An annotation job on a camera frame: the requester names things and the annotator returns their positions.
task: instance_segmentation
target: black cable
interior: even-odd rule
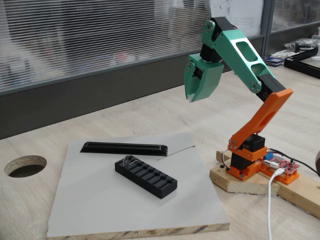
[[[293,157],[290,157],[290,156],[284,154],[283,152],[281,152],[281,151],[279,151],[279,150],[276,150],[276,149],[273,149],[273,148],[268,148],[268,150],[271,150],[272,153],[280,154],[280,155],[282,155],[282,156],[290,159],[290,160],[291,160],[291,163],[293,163],[293,162],[295,161],[295,162],[298,162],[298,163],[301,163],[301,164],[305,165],[306,167],[308,167],[309,169],[311,169],[313,172],[315,172],[316,174],[318,174],[318,176],[320,177],[320,173],[317,172],[317,170],[315,170],[314,168],[312,168],[312,167],[309,166],[308,164],[304,163],[303,161],[300,161],[300,160],[297,160],[297,159],[295,159],[295,158],[293,158]]]

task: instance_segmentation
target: connector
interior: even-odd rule
[[[264,157],[263,160],[271,160],[274,157],[273,152],[268,152]]]
[[[284,168],[278,168],[277,170],[274,171],[273,175],[274,176],[279,176],[285,172]]]
[[[279,155],[279,154],[273,154],[273,158],[277,159],[277,160],[280,160],[280,161],[285,160],[285,157],[282,156],[282,155]]]
[[[278,169],[279,168],[279,163],[276,163],[274,161],[269,161],[269,160],[264,160],[263,163],[273,169]]]

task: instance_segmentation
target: black 3d printed part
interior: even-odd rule
[[[134,156],[117,161],[115,171],[156,197],[163,199],[178,186],[178,181]]]
[[[167,156],[166,145],[87,141],[80,153]]]

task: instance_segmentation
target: wooden block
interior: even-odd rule
[[[230,157],[225,156],[225,164],[230,164]],[[257,195],[266,195],[268,194],[268,179],[259,174],[255,174],[252,177],[249,177],[245,181],[230,175],[226,172],[226,168],[221,168],[219,165],[215,166],[210,170],[211,181],[224,189],[229,193],[244,193],[244,194],[257,194]],[[278,195],[279,184],[273,183],[271,185],[271,194]]]
[[[216,160],[222,162],[223,151],[216,152]],[[230,164],[232,153],[224,153],[224,161]],[[210,170],[210,177],[214,184],[230,193],[267,194],[270,176],[258,172],[245,181],[226,173],[225,168],[216,166]],[[279,181],[272,183],[271,194],[277,194],[294,205],[320,218],[320,182],[300,174],[291,184]]]

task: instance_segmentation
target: cutout hole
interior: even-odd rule
[[[263,128],[265,125],[268,124],[268,122],[270,122],[270,120],[274,117],[274,115],[276,114],[275,111],[269,113],[260,123],[259,128]]]
[[[4,172],[12,178],[25,178],[41,172],[47,165],[47,160],[42,156],[22,156],[9,162]]]
[[[253,62],[258,60],[255,52],[247,42],[239,41],[236,43],[236,46],[248,62]]]
[[[266,66],[264,66],[261,63],[253,64],[251,66],[251,70],[254,73],[254,75],[256,75],[257,77],[269,73],[268,69],[266,68]]]

